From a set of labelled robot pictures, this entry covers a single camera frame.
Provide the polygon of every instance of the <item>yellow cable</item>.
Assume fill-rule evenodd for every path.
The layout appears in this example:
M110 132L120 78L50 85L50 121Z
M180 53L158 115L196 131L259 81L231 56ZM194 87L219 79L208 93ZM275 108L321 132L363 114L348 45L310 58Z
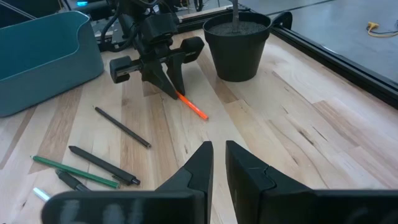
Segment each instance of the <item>yellow cable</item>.
M398 35L398 31L393 33L393 34L372 34L371 31L372 29L376 29L379 27L379 24L375 23L375 22L368 22L368 34L371 35L372 37L393 37L395 35Z
M393 37L395 35L398 35L398 32L396 32L394 34L372 34L371 30L372 30L372 28L369 28L368 34L371 35L372 37Z

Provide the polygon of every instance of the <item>pot rim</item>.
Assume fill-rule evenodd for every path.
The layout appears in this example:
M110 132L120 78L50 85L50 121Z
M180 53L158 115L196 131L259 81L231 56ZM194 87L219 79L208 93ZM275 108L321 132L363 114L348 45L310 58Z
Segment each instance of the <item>pot rim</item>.
M266 26L266 28L264 30L260 30L258 32L252 33L252 34L238 34L238 35L218 35L218 34L214 34L214 33L210 32L208 29L205 28L205 26L207 25L208 22L210 22L212 20L216 20L217 18L220 18L220 17L223 17L223 16L225 16L225 17L229 16L229 15L232 15L232 14L233 14L233 12L228 13L228 14L219 15L219 16L216 16L216 17L213 17L213 18L209 19L203 24L202 29L205 31L205 33L213 35L213 36L216 36L216 37L242 37L242 36L257 35L257 34L260 34L261 32L267 32L269 30L269 28L272 26L272 19L270 17L266 16L266 15L263 15L263 14L260 14L260 13L256 13L256 12L239 12L239 15L240 14L257 14L257 15L260 15L260 16L264 16L264 17L266 17L269 20L269 24L268 24L268 26Z

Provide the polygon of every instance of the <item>metal frame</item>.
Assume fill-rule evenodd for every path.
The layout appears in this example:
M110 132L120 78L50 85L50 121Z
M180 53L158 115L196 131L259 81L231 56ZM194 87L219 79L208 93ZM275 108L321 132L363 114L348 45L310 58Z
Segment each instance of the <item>metal frame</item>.
M255 12L242 5L239 7L239 10L241 11ZM178 26L178 33L201 29L207 20L215 16L231 12L232 9L227 8L216 12L209 12L207 14L182 19L182 22ZM376 96L380 100L398 109L398 83L365 68L342 55L338 55L287 28L275 26L271 29L271 33L346 78L350 82Z

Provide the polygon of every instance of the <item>plant stem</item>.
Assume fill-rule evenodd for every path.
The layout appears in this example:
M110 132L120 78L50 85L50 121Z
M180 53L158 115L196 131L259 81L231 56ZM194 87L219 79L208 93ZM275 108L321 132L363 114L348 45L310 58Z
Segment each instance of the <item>plant stem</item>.
M239 10L238 10L238 0L232 0L233 4L233 18L232 18L232 32L239 32Z

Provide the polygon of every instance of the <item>concrete floor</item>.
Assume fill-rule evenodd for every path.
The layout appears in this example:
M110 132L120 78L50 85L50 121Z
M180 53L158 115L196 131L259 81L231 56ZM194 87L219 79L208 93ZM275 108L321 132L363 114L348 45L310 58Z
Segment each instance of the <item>concrete floor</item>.
M398 83L398 36L375 38L367 34L369 21L384 32L396 30L394 0L240 0L256 12L290 10L292 30Z

